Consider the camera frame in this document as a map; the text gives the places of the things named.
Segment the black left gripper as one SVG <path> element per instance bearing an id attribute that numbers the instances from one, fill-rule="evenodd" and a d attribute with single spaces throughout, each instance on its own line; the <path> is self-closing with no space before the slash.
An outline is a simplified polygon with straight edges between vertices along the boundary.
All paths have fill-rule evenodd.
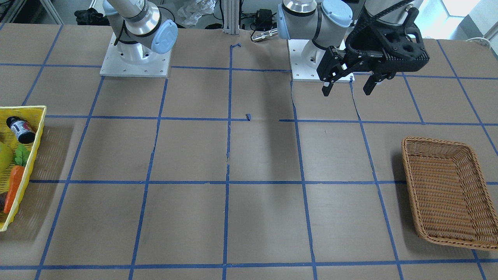
<path id="1" fill-rule="evenodd" d="M 363 92 L 370 96 L 384 80 L 397 72 L 416 72 L 430 60 L 420 29 L 415 24 L 418 8 L 397 8 L 377 17 L 382 8 L 363 8 L 345 49 L 329 46 L 317 73 L 323 82 L 322 94 L 328 97 L 336 83 L 352 82 L 352 72 L 372 72 Z"/>

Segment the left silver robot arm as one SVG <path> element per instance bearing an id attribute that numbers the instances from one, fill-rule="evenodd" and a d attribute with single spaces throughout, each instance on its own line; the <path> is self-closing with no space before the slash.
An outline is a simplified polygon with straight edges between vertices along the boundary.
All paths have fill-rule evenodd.
<path id="1" fill-rule="evenodd" d="M 343 0 L 284 0 L 277 29 L 282 39 L 307 40 L 308 56 L 329 96 L 333 85 L 354 72 L 370 72 L 363 92 L 399 72 L 416 72 L 430 60 L 415 21 L 419 0 L 366 0 L 357 14 Z"/>

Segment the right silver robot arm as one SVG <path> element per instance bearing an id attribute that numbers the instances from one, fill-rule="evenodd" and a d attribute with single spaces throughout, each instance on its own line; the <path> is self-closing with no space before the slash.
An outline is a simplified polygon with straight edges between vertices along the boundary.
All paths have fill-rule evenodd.
<path id="1" fill-rule="evenodd" d="M 105 60 L 114 57 L 130 65 L 168 64 L 178 26 L 148 0 L 105 0 L 105 16 L 114 37 Z"/>

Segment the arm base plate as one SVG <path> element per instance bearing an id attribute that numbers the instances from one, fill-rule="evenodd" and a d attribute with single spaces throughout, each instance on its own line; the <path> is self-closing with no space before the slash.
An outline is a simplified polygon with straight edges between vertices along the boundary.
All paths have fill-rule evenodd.
<path id="1" fill-rule="evenodd" d="M 294 82 L 322 82 L 317 73 L 325 50 L 316 47 L 311 40 L 288 40 L 289 60 Z"/>
<path id="2" fill-rule="evenodd" d="M 158 54 L 141 44 L 123 44 L 112 34 L 107 46 L 100 75 L 105 77 L 167 78 L 172 50 Z"/>

